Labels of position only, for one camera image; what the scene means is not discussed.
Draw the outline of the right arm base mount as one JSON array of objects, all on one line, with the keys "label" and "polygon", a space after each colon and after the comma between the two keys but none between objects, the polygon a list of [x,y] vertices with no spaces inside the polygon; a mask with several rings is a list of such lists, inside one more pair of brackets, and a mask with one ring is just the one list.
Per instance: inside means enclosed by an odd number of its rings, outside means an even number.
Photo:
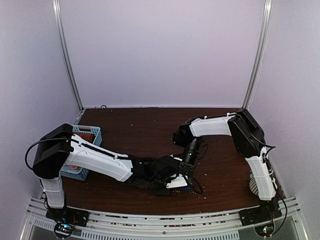
[{"label": "right arm base mount", "polygon": [[242,226],[253,225],[255,233],[262,238],[271,237],[276,232],[275,219],[281,216],[281,210],[270,211],[261,206],[243,209],[239,212]]}]

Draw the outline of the blue towel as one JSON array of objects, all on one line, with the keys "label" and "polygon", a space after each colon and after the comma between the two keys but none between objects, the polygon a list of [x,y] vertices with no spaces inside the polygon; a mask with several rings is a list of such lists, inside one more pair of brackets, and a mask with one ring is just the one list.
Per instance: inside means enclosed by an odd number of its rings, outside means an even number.
[{"label": "blue towel", "polygon": [[188,190],[191,190],[193,186],[194,186],[194,180],[188,176],[187,177],[187,185],[179,187],[178,190],[188,191]]}]

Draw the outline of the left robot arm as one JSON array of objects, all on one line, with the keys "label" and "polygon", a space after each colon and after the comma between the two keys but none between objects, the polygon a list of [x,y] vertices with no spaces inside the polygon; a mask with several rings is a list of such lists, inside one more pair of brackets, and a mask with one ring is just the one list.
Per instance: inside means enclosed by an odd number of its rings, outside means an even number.
[{"label": "left robot arm", "polygon": [[179,169],[179,159],[170,155],[153,158],[116,153],[74,134],[72,125],[67,123],[33,143],[26,153],[32,148],[36,148],[36,153],[29,169],[40,179],[47,206],[61,222],[72,218],[60,174],[64,165],[88,169],[140,189],[167,190],[187,183]]}]

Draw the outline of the orange bunny pattern towel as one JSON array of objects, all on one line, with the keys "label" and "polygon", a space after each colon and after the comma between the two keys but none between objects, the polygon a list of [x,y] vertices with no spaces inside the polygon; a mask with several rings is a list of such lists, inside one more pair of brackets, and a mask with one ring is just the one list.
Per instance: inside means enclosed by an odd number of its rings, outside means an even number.
[{"label": "orange bunny pattern towel", "polygon": [[75,165],[68,165],[67,167],[70,171],[78,171],[80,169],[80,167]]}]

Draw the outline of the light blue plastic basket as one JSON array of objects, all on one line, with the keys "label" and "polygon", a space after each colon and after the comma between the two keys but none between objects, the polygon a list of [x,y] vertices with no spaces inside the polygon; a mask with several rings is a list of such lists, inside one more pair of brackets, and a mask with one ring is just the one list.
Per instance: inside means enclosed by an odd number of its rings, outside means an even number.
[{"label": "light blue plastic basket", "polygon": [[[102,131],[101,128],[98,126],[86,126],[86,125],[72,125],[72,132],[74,135],[77,135],[77,133],[82,134],[92,134],[95,136],[94,142],[90,143],[91,145],[100,146],[103,138],[102,138]],[[66,164],[64,164],[60,170],[60,175],[62,177],[75,179],[79,181],[85,181],[87,178],[87,175],[89,173],[88,167],[88,157],[86,156],[88,152],[84,149],[80,151],[80,153],[76,155],[72,155],[73,159],[71,161],[67,161]],[[80,169],[78,171],[72,171],[69,170],[68,166],[78,166]]]}]

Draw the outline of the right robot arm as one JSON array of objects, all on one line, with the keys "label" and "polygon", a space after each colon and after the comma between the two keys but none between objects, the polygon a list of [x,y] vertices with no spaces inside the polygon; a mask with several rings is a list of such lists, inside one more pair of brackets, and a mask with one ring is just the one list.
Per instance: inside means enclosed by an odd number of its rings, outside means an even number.
[{"label": "right robot arm", "polygon": [[265,141],[265,133],[247,109],[218,117],[195,117],[179,126],[172,142],[185,149],[182,158],[194,163],[204,136],[230,136],[237,153],[248,163],[255,180],[259,207],[256,216],[268,220],[278,209],[280,196],[269,161],[274,147]]}]

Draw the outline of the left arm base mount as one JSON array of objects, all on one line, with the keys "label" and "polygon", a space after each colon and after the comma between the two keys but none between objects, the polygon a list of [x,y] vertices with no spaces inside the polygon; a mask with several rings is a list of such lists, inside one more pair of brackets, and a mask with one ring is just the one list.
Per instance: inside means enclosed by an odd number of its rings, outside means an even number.
[{"label": "left arm base mount", "polygon": [[89,220],[88,211],[71,207],[49,207],[45,216],[55,222],[53,232],[60,239],[69,238],[76,227],[86,227]]}]

